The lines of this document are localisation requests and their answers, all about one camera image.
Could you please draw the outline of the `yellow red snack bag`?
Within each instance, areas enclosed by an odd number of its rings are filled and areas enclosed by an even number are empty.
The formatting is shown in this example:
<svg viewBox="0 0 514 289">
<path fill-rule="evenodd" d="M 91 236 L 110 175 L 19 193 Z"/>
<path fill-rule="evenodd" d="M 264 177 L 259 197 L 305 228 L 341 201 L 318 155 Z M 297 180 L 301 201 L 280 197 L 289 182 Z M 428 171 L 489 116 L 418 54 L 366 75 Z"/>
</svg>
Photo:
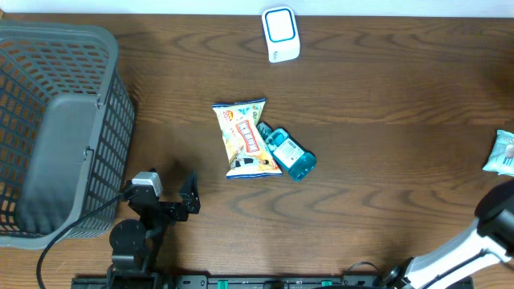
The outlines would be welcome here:
<svg viewBox="0 0 514 289">
<path fill-rule="evenodd" d="M 228 157 L 227 179 L 281 176 L 256 125 L 263 112 L 264 98 L 235 103 L 215 103 L 222 140 Z"/>
</svg>

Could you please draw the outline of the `light teal wipes packet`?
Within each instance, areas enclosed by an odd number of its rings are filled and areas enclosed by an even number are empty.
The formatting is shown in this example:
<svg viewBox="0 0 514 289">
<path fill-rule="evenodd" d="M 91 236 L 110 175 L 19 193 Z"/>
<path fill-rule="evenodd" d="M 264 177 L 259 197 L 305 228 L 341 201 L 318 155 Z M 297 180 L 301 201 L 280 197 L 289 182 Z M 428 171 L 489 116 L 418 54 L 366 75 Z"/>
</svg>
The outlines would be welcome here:
<svg viewBox="0 0 514 289">
<path fill-rule="evenodd" d="M 483 170 L 512 177 L 514 158 L 513 141 L 513 134 L 511 132 L 497 130 L 495 143 Z"/>
</svg>

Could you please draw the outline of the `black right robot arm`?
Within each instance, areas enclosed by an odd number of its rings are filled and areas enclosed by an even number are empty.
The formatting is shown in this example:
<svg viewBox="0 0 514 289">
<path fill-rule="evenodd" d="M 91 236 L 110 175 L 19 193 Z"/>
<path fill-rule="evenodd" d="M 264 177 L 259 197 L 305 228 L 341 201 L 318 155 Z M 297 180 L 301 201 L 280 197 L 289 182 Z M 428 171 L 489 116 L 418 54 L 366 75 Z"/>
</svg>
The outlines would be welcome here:
<svg viewBox="0 0 514 289">
<path fill-rule="evenodd" d="M 513 181 L 487 193 L 473 222 L 438 249 L 408 258 L 381 277 L 387 288 L 448 288 L 461 279 L 513 259 Z"/>
</svg>

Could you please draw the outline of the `teal mouthwash bottle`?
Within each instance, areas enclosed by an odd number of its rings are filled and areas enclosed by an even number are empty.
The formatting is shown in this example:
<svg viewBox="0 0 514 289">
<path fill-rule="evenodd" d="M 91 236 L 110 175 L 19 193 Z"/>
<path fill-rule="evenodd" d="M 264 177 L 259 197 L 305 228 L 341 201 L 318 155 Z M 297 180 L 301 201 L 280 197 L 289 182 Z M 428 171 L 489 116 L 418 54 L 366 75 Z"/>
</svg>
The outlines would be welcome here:
<svg viewBox="0 0 514 289">
<path fill-rule="evenodd" d="M 265 122 L 260 122 L 257 129 L 274 159 L 294 181 L 302 181 L 315 168 L 316 157 L 285 129 L 272 129 Z"/>
</svg>

